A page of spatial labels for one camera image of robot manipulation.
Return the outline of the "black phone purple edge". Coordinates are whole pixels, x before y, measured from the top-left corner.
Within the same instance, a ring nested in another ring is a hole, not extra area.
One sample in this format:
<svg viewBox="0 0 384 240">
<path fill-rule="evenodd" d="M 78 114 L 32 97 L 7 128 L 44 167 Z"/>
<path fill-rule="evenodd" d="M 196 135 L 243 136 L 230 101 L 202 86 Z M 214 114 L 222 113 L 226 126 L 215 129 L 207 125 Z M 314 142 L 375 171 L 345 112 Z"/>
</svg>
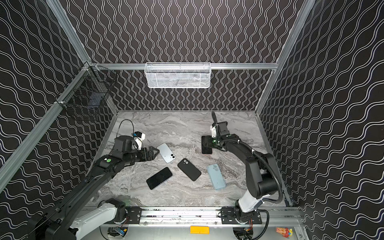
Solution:
<svg viewBox="0 0 384 240">
<path fill-rule="evenodd" d="M 211 155 L 213 153 L 211 136 L 202 136 L 201 145 L 202 145 L 202 154 Z"/>
</svg>

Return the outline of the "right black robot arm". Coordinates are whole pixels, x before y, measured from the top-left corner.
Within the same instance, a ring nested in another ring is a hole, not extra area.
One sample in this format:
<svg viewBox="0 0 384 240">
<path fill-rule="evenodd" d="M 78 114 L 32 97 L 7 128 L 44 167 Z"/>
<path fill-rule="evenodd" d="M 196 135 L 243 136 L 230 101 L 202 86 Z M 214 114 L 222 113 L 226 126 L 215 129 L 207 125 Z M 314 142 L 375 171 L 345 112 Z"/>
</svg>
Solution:
<svg viewBox="0 0 384 240">
<path fill-rule="evenodd" d="M 281 203 L 284 198 L 282 181 L 272 162 L 271 154 L 262 154 L 228 130 L 227 122 L 214 120 L 211 139 L 207 147 L 234 154 L 246 169 L 246 193 L 236 201 L 235 218 L 239 222 L 249 220 L 264 202 Z"/>
</svg>

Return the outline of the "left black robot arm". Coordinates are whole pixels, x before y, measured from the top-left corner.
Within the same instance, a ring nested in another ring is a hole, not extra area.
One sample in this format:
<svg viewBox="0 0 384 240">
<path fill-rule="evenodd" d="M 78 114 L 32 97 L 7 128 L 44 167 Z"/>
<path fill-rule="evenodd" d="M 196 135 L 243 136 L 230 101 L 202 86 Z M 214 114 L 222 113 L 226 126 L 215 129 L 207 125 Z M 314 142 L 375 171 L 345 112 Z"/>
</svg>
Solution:
<svg viewBox="0 0 384 240">
<path fill-rule="evenodd" d="M 153 161 L 160 151 L 152 146 L 140 148 L 133 137 L 119 136 L 109 154 L 100 157 L 92 169 L 64 199 L 43 214 L 28 220 L 27 240 L 54 240 L 67 237 L 75 240 L 79 231 L 71 230 L 78 213 L 98 190 L 125 167 L 135 163 Z"/>
</svg>

